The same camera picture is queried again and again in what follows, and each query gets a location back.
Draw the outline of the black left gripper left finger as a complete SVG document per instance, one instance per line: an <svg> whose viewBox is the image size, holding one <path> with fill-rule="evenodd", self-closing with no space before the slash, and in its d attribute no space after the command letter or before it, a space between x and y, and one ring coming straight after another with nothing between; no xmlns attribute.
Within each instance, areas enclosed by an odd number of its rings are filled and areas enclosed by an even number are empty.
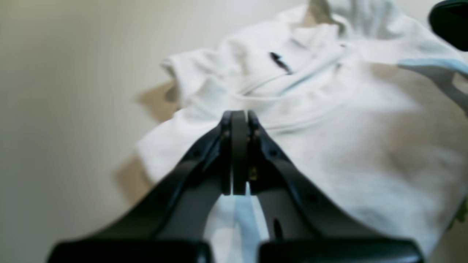
<svg viewBox="0 0 468 263"><path fill-rule="evenodd" d="M59 243L49 263L213 263L206 221L229 194L232 111L199 138L132 210L77 241Z"/></svg>

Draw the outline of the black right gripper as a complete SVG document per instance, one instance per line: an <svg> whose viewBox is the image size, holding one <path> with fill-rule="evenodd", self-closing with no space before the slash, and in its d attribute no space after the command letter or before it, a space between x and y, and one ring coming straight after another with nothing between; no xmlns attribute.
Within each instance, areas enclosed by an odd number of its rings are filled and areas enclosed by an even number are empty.
<svg viewBox="0 0 468 263"><path fill-rule="evenodd" d="M468 51L468 1L445 0L429 13L432 31L462 52Z"/></svg>

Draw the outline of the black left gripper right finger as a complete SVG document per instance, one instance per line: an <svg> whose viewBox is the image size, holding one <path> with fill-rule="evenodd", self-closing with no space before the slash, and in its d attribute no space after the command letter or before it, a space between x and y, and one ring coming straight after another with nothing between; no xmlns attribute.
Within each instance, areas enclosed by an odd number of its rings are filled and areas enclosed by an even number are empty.
<svg viewBox="0 0 468 263"><path fill-rule="evenodd" d="M423 263L410 239L377 233L341 209L304 176L248 111L251 192L258 197L270 240L259 263Z"/></svg>

